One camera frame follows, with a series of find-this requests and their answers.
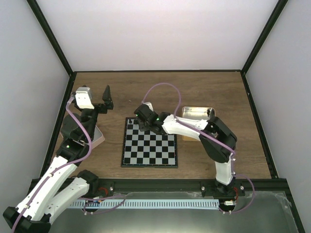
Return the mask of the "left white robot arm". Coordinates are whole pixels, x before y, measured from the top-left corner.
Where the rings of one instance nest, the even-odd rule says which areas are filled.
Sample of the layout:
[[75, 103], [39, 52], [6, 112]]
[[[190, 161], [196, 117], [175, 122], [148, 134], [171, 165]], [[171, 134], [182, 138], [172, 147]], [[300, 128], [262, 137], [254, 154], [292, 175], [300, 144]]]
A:
[[91, 89], [85, 85], [71, 94], [61, 127], [63, 141], [49, 168], [23, 201], [3, 212], [13, 233], [47, 233], [76, 199], [99, 192], [99, 178], [88, 170], [81, 171], [68, 187], [60, 190], [82, 161], [105, 140], [97, 119], [99, 114], [114, 108], [110, 87], [105, 88], [102, 103], [91, 100]]

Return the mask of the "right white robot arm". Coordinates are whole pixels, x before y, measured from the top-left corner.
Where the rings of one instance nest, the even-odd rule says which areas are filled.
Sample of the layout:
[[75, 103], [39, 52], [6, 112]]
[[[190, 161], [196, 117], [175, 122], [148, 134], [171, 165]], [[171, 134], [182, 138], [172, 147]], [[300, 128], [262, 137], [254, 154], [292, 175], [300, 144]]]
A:
[[177, 134], [200, 141], [209, 158], [215, 162], [216, 191], [223, 196], [232, 192], [237, 137], [218, 117], [195, 120], [167, 112], [157, 114], [149, 102], [141, 104], [134, 114], [141, 131], [152, 131], [158, 135]]

